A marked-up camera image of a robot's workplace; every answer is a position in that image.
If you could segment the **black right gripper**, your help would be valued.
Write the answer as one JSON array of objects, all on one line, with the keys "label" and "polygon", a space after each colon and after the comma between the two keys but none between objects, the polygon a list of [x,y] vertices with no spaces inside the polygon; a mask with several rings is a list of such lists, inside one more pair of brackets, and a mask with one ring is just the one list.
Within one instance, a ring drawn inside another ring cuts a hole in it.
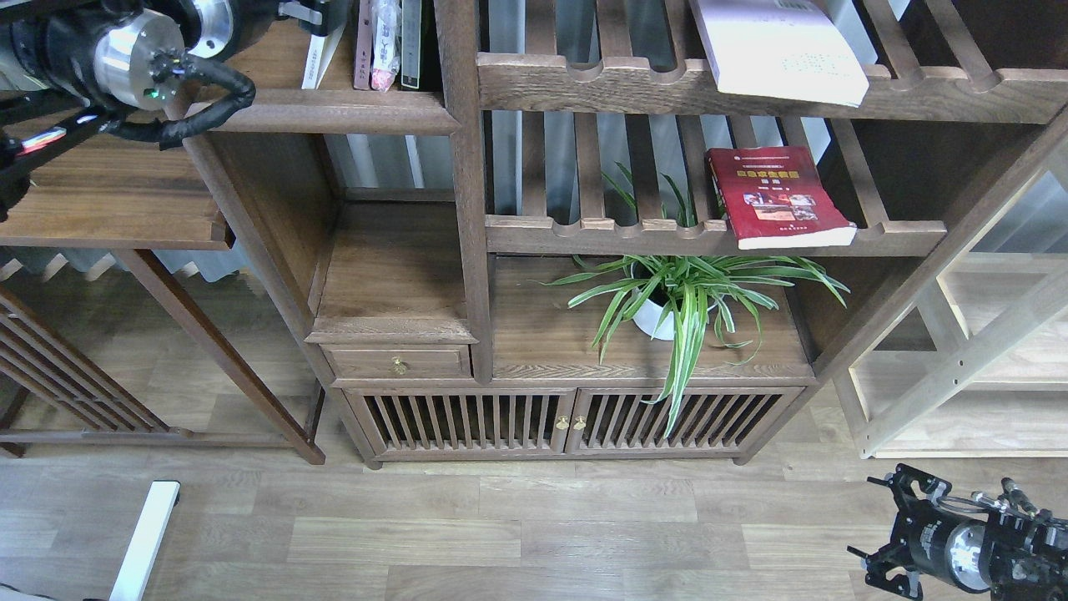
[{"label": "black right gripper", "polygon": [[953,483],[908,464],[867,483],[888,487],[897,513],[893,543],[873,554],[847,547],[867,572],[865,584],[904,598],[923,598],[922,572],[968,594],[990,589],[989,570],[980,566],[985,523],[940,507]]}]

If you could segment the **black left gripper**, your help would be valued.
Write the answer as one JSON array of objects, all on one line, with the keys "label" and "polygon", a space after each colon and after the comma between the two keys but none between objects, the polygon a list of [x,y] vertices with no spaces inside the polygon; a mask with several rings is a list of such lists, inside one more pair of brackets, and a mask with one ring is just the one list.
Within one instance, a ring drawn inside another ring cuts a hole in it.
[{"label": "black left gripper", "polygon": [[328,37],[347,23],[351,2],[194,1],[187,49],[201,58],[232,58],[257,43],[271,23],[290,17],[313,37]]}]

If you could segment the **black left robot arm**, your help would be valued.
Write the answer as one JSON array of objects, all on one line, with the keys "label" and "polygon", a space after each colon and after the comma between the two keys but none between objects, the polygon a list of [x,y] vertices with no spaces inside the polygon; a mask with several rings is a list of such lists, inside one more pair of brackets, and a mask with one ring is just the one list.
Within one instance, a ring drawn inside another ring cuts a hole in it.
[{"label": "black left robot arm", "polygon": [[[3,213],[33,169],[96,133],[170,149],[224,124],[256,95],[230,57],[278,20],[324,37],[349,11],[347,1],[4,1],[3,126],[70,115],[38,135],[3,135]],[[134,110],[163,109],[187,80],[226,95],[189,118],[130,121]]]}]

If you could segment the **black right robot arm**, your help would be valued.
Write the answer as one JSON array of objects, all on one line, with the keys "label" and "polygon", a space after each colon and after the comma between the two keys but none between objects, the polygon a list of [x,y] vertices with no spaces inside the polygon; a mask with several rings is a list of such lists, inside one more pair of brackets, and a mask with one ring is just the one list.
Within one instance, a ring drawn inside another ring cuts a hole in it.
[{"label": "black right robot arm", "polygon": [[951,496],[951,483],[904,463],[869,483],[893,492],[898,513],[888,544],[873,554],[847,548],[867,585],[922,600],[918,576],[929,574],[992,600],[1064,600],[1065,520],[1037,508],[1010,477],[1000,483],[1003,494],[970,499]]}]

